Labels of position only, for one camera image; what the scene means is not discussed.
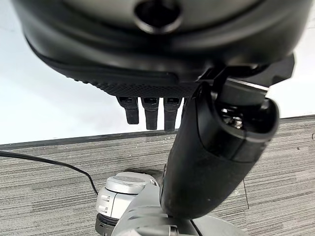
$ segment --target wire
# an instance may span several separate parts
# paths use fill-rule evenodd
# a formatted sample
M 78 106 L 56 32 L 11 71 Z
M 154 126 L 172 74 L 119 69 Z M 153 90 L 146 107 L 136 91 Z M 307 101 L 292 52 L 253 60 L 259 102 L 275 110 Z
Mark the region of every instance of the wire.
M 95 194 L 98 196 L 98 192 L 95 188 L 95 185 L 93 183 L 93 179 L 91 178 L 91 176 L 88 173 L 86 173 L 85 171 L 82 171 L 77 167 L 71 166 L 70 164 L 60 162 L 60 161 L 53 161 L 53 160 L 49 160 L 49 159 L 45 159 L 45 158 L 41 158 L 41 157 L 37 157 L 37 156 L 21 154 L 21 153 L 16 153 L 16 152 L 10 152 L 10 151 L 0 151 L 0 156 L 18 158 L 18 159 L 24 159 L 24 160 L 30 160 L 30 161 L 39 161 L 39 162 L 44 162 L 44 163 L 57 165 L 57 166 L 65 166 L 65 167 L 68 167 L 70 169 L 73 169 L 77 172 L 80 172 L 80 173 L 86 175 L 89 178 L 90 183 L 92 185 L 92 188 L 93 188 Z

